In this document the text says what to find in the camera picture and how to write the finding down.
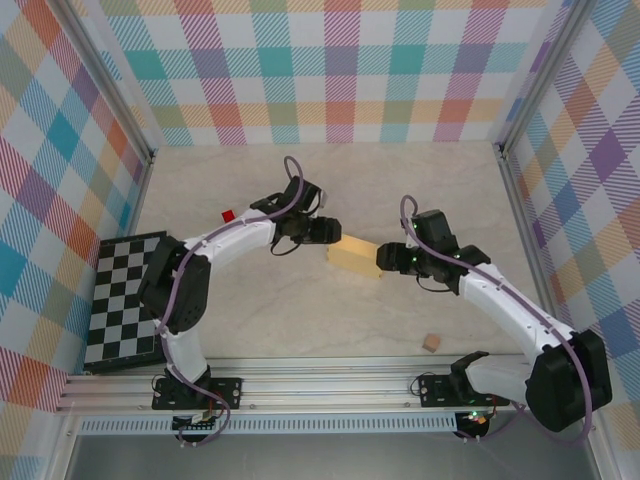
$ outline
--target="black mounting bracket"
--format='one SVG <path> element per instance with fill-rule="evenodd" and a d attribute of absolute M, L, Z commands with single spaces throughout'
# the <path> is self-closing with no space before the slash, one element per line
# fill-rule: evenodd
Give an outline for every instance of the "black mounting bracket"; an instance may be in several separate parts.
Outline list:
<path fill-rule="evenodd" d="M 240 408 L 242 398 L 241 378 L 211 378 L 210 370 L 200 377 L 196 385 L 222 397 L 231 410 Z M 158 378 L 153 385 L 154 395 L 151 402 L 153 410 L 220 410 L 222 405 L 206 395 L 196 392 L 180 382 L 168 370 L 165 376 Z"/>
<path fill-rule="evenodd" d="M 476 393 L 462 401 L 451 383 L 449 375 L 420 375 L 418 377 L 420 406 L 433 407 L 506 407 L 509 400 L 495 395 Z"/>

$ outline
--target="chessboard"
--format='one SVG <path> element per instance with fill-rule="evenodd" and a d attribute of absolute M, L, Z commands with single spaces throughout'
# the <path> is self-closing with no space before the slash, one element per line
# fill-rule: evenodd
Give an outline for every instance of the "chessboard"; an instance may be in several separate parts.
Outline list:
<path fill-rule="evenodd" d="M 100 242 L 84 369 L 91 373 L 164 362 L 153 318 L 138 287 L 156 245 L 167 232 Z"/>

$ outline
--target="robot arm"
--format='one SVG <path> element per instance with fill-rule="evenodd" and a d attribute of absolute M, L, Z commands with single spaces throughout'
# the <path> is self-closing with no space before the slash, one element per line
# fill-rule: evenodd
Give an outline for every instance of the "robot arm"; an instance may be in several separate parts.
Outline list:
<path fill-rule="evenodd" d="M 573 331 L 526 299 L 476 246 L 460 248 L 439 210 L 414 215 L 411 222 L 416 238 L 435 254 L 418 247 L 407 232 L 405 244 L 388 243 L 378 249 L 378 266 L 418 278 L 433 277 L 447 285 L 455 295 L 489 315 L 516 341 L 527 360 L 513 363 L 475 352 L 455 362 L 449 382 L 462 404 L 469 404 L 469 399 L 478 393 L 497 395 L 527 405 L 536 419 L 554 432 L 583 418 L 586 401 L 582 383 L 560 338 L 573 349 L 584 368 L 593 410 L 611 401 L 600 337 L 590 330 Z M 463 267 L 463 262 L 470 268 Z M 537 318 L 540 316 L 546 325 Z"/>
<path fill-rule="evenodd" d="M 317 216 L 324 206 L 324 192 L 307 181 L 293 208 L 268 218 L 295 201 L 299 185 L 299 177 L 292 177 L 284 193 L 253 203 L 232 225 L 218 229 L 215 235 L 209 232 L 184 242 L 168 236 L 156 247 L 138 294 L 143 306 L 156 318 L 163 317 L 167 308 L 171 310 L 161 335 L 165 354 L 171 359 L 167 370 L 178 381 L 186 380 L 209 390 L 209 369 L 200 349 L 196 324 L 206 311 L 209 280 L 213 275 L 251 250 L 269 245 L 273 248 L 283 237 L 289 237 L 296 245 L 330 244 L 340 240 L 338 220 Z M 178 266 L 190 251 L 193 253 L 181 274 L 171 305 Z"/>

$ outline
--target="gray floor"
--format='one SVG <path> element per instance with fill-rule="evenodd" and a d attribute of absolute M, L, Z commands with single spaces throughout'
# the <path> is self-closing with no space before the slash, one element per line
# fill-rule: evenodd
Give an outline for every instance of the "gray floor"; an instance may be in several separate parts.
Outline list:
<path fill-rule="evenodd" d="M 480 445 L 452 434 L 229 435 L 190 450 L 172 437 L 80 437 L 67 480 L 599 478 L 591 468 L 587 450 L 559 447 L 521 420 Z"/>
<path fill-rule="evenodd" d="M 328 192 L 323 215 L 344 233 L 382 244 L 403 241 L 405 193 L 421 211 L 441 209 L 461 245 L 484 250 L 527 295 L 535 288 L 511 207 L 488 142 L 163 147 L 151 176 L 138 232 L 168 229 L 177 238 L 218 227 L 221 212 L 282 191 L 284 155 Z M 374 280 L 330 265 L 326 247 L 304 246 L 275 258 L 250 252 L 211 282 L 198 325 L 209 358 L 427 355 L 476 350 L 518 353 L 514 342 L 473 305 L 429 294 L 413 278 Z"/>

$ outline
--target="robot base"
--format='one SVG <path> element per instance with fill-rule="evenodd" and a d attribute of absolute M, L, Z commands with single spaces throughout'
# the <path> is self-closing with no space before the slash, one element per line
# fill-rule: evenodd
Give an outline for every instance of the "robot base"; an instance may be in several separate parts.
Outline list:
<path fill-rule="evenodd" d="M 241 378 L 211 378 L 210 370 L 196 382 L 199 387 L 222 397 L 231 410 L 240 408 L 242 396 Z M 180 382 L 168 370 L 165 376 L 158 378 L 153 386 L 154 395 L 151 403 L 153 410 L 219 410 L 222 406 L 205 395 L 195 392 Z"/>

